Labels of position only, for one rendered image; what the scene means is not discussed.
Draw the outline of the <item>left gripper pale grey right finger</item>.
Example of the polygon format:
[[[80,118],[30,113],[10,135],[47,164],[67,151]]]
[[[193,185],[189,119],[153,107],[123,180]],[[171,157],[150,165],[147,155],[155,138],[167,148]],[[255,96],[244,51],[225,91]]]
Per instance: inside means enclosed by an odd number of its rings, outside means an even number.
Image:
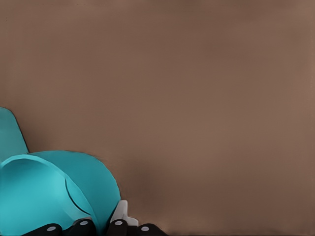
[[[110,220],[107,236],[168,236],[155,224],[139,225],[137,219],[128,216],[127,200],[120,200]]]

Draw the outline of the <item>left gripper left finger black root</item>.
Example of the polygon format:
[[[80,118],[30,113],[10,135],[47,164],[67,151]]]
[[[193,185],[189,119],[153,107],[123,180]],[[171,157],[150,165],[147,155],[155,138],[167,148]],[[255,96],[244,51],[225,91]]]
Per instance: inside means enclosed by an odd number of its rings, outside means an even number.
[[[32,230],[24,236],[96,236],[96,227],[91,219],[80,219],[65,230],[59,224],[52,223]]]

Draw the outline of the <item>teal bowl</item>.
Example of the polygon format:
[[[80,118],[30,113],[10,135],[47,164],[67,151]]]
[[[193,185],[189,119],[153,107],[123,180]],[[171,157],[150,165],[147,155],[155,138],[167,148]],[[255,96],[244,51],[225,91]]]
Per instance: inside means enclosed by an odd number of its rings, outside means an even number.
[[[29,152],[14,114],[0,107],[0,163],[11,156]]]
[[[0,163],[0,235],[21,236],[56,223],[69,228],[91,218],[103,233],[120,191],[95,157],[63,150],[20,154]]]

